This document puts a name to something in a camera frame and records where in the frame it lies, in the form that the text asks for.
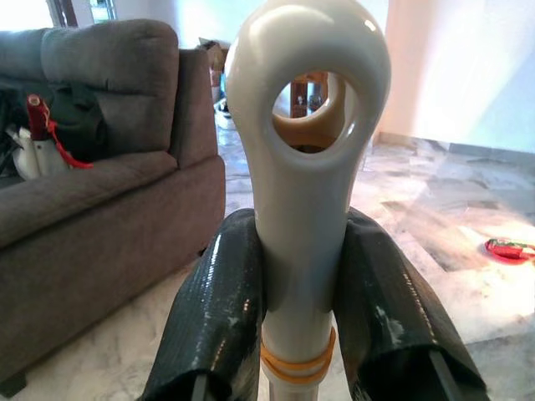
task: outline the sofa cushion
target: sofa cushion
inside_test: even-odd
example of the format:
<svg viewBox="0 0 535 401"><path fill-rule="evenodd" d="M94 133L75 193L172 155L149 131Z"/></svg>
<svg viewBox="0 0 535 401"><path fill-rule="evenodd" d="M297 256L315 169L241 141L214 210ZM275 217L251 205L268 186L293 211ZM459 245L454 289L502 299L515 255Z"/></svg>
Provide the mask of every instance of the sofa cushion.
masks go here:
<svg viewBox="0 0 535 401"><path fill-rule="evenodd" d="M0 78L92 89L110 155L168 150L178 80L178 39L162 22L114 21L81 29L0 32Z"/></svg>
<svg viewBox="0 0 535 401"><path fill-rule="evenodd" d="M25 181L0 190L0 249L176 170L166 152L101 160L93 169Z"/></svg>
<svg viewBox="0 0 535 401"><path fill-rule="evenodd" d="M47 29L0 32L0 75L15 79L44 80L41 41Z"/></svg>

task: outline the black tape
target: black tape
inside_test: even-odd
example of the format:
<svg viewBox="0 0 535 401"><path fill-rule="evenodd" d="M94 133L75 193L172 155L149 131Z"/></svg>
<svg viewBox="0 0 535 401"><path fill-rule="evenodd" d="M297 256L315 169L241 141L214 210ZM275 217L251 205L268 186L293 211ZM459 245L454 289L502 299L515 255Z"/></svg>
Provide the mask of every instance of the black tape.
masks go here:
<svg viewBox="0 0 535 401"><path fill-rule="evenodd" d="M189 400L205 374L217 400L255 400L262 248L253 210L230 215L176 295L141 399Z"/></svg>
<svg viewBox="0 0 535 401"><path fill-rule="evenodd" d="M455 388L464 399L488 400L436 294L390 236L357 211L349 214L334 294L353 400L441 401L451 399ZM446 365L433 363L434 351ZM449 373L454 383L446 381Z"/></svg>

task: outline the red toy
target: red toy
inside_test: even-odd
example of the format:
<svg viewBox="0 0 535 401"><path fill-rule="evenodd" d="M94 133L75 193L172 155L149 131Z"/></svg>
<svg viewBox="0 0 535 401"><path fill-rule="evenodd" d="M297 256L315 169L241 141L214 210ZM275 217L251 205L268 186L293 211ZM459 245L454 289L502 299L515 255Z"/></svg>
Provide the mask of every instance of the red toy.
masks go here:
<svg viewBox="0 0 535 401"><path fill-rule="evenodd" d="M485 248L498 261L520 265L535 258L535 246L510 240L492 238L485 242Z"/></svg>

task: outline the wooden furniture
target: wooden furniture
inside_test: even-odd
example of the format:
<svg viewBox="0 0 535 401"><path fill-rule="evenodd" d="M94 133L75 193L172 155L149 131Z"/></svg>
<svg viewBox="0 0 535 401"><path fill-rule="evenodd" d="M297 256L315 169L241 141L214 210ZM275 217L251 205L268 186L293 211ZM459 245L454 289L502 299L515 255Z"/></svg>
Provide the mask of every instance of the wooden furniture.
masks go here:
<svg viewBox="0 0 535 401"><path fill-rule="evenodd" d="M290 89L290 117L305 117L308 113L308 83L320 85L322 103L327 98L327 73L317 71L299 75L292 81Z"/></svg>

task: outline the white handle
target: white handle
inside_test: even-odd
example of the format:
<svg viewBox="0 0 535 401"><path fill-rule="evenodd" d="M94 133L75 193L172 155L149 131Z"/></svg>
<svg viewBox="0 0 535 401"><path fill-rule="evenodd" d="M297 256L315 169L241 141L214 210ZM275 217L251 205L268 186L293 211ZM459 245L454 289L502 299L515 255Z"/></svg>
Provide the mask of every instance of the white handle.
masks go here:
<svg viewBox="0 0 535 401"><path fill-rule="evenodd" d="M390 86L385 40L355 0L270 0L242 25L226 71L228 106L246 151L267 261L262 339L274 356L304 363L328 345L349 194ZM329 104L295 121L274 117L284 86L310 71L333 73ZM292 130L336 140L305 154L281 138ZM313 399L317 393L318 383L290 384L264 370L273 399L294 392Z"/></svg>

